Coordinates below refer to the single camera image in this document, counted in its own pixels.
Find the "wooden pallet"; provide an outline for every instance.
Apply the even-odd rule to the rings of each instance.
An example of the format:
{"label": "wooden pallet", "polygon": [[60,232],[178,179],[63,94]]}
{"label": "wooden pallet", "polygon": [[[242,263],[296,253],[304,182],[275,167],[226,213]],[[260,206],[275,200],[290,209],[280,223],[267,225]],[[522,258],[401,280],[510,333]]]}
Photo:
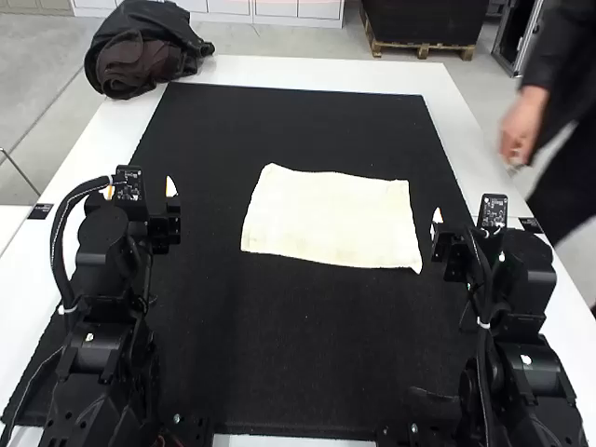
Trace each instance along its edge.
{"label": "wooden pallet", "polygon": [[417,51],[418,59],[426,59],[430,49],[454,49],[460,51],[460,57],[464,61],[471,61],[474,56],[474,50],[476,49],[475,45],[403,44],[399,42],[383,42],[377,40],[374,37],[371,22],[362,5],[360,5],[360,17],[362,18],[364,33],[366,33],[369,40],[369,46],[371,47],[371,53],[374,58],[380,58],[382,56],[381,51],[383,48],[414,48]]}

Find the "person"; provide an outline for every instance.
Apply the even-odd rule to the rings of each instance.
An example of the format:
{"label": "person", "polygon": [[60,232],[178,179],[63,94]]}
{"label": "person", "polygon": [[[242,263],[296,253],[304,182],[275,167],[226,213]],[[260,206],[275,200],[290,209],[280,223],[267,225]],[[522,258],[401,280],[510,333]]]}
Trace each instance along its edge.
{"label": "person", "polygon": [[502,121],[500,153],[524,165],[577,123],[527,201],[553,246],[596,215],[595,44],[596,0],[562,0],[547,14],[518,98]]}

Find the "hand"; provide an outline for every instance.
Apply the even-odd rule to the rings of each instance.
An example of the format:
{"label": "hand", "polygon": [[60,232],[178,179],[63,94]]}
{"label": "hand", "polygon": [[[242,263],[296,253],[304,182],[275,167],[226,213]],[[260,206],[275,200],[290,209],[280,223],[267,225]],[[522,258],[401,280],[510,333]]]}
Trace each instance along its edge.
{"label": "hand", "polygon": [[503,118],[499,152],[509,164],[528,163],[548,98],[549,92],[544,88],[524,87]]}

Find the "black sleeve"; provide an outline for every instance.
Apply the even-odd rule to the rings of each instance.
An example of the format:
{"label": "black sleeve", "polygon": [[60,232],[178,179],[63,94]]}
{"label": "black sleeve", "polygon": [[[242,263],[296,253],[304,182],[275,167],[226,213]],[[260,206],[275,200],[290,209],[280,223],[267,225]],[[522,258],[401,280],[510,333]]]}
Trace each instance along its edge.
{"label": "black sleeve", "polygon": [[580,39],[596,28],[596,0],[561,0],[547,13],[521,86],[550,89]]}

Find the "gray floor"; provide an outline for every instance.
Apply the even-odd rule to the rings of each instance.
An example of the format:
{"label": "gray floor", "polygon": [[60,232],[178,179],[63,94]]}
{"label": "gray floor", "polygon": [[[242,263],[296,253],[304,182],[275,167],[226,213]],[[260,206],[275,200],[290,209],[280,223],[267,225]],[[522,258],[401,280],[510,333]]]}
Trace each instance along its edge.
{"label": "gray floor", "polygon": [[[34,124],[12,154],[40,190],[46,187],[102,101],[84,74],[79,73],[47,109],[52,98],[61,93],[80,69],[90,36],[99,23],[99,20],[0,15],[0,145],[10,147]],[[358,9],[352,2],[346,5],[345,26],[341,30],[225,23],[194,23],[193,28],[201,37],[212,41],[220,54],[372,59]],[[493,150],[499,120],[515,98],[517,85],[490,55],[495,34],[496,24],[486,23],[472,62],[463,62],[449,51],[432,50],[428,62],[421,62],[445,64],[480,123],[487,147]],[[385,53],[383,61],[417,61],[417,58],[412,51],[396,50]],[[526,169],[514,179],[524,193],[531,190],[554,150],[553,146],[541,156],[537,168]],[[35,201],[31,188],[8,163],[3,163],[0,203]],[[596,223],[585,225],[558,248],[563,263],[589,303],[596,298],[596,278],[587,268],[591,246],[596,246],[593,236],[596,236]]]}

